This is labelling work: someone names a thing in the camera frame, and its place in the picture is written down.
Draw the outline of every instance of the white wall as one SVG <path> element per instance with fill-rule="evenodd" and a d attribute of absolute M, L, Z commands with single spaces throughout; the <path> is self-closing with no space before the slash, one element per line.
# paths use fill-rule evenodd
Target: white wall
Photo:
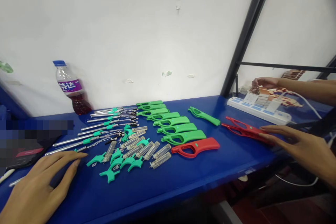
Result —
<path fill-rule="evenodd" d="M 324 67 L 336 54 L 336 0 L 266 0 L 244 61 Z M 287 69 L 241 66 L 239 84 Z M 300 80 L 316 78 L 306 72 Z"/>
<path fill-rule="evenodd" d="M 0 79 L 32 116 L 72 111 L 52 60 L 95 109 L 218 95 L 250 1 L 0 0 L 0 60 L 14 69 Z"/>

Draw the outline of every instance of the right hand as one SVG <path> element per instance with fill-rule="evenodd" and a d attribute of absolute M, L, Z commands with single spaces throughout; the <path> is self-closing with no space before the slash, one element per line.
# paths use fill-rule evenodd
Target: right hand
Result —
<path fill-rule="evenodd" d="M 254 79 L 252 81 L 252 88 L 257 89 L 259 86 L 263 86 L 264 88 L 267 89 L 273 89 L 273 88 L 278 88 L 278 83 L 279 83 L 280 78 L 272 78 L 272 77 L 260 77 Z"/>
<path fill-rule="evenodd" d="M 259 134 L 282 147 L 300 165 L 336 188 L 336 157 L 323 138 L 287 126 L 269 125 L 261 129 L 267 133 L 280 134 L 297 140 L 297 143 L 292 145 L 273 135 Z"/>

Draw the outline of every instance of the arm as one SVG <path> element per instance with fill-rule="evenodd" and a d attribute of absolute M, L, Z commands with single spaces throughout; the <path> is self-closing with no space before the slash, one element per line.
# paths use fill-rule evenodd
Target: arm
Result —
<path fill-rule="evenodd" d="M 323 84 L 336 84 L 336 80 L 312 80 L 311 82 L 323 83 Z"/>
<path fill-rule="evenodd" d="M 257 78 L 252 82 L 252 87 L 259 87 L 259 85 L 267 89 L 283 87 L 308 99 L 336 106 L 336 85 L 270 77 Z"/>

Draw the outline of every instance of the left hand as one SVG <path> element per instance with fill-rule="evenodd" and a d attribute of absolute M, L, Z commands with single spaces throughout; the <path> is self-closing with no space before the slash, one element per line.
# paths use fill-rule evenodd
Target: left hand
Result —
<path fill-rule="evenodd" d="M 86 153 L 68 151 L 42 157 L 13 188 L 0 213 L 0 223 L 46 223 L 65 199 L 80 159 L 86 156 Z M 62 181 L 52 188 L 51 179 L 73 160 Z"/>

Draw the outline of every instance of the red plastic lighter shell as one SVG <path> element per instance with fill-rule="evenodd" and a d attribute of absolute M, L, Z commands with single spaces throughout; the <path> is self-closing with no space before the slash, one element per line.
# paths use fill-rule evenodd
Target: red plastic lighter shell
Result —
<path fill-rule="evenodd" d="M 220 145 L 214 138 L 205 138 L 202 140 L 185 143 L 183 145 L 178 145 L 172 148 L 172 153 L 179 153 L 181 156 L 186 158 L 194 158 L 196 157 L 200 152 L 212 150 L 212 149 L 219 149 Z M 183 150 L 184 149 L 192 149 L 193 154 L 186 153 Z"/>

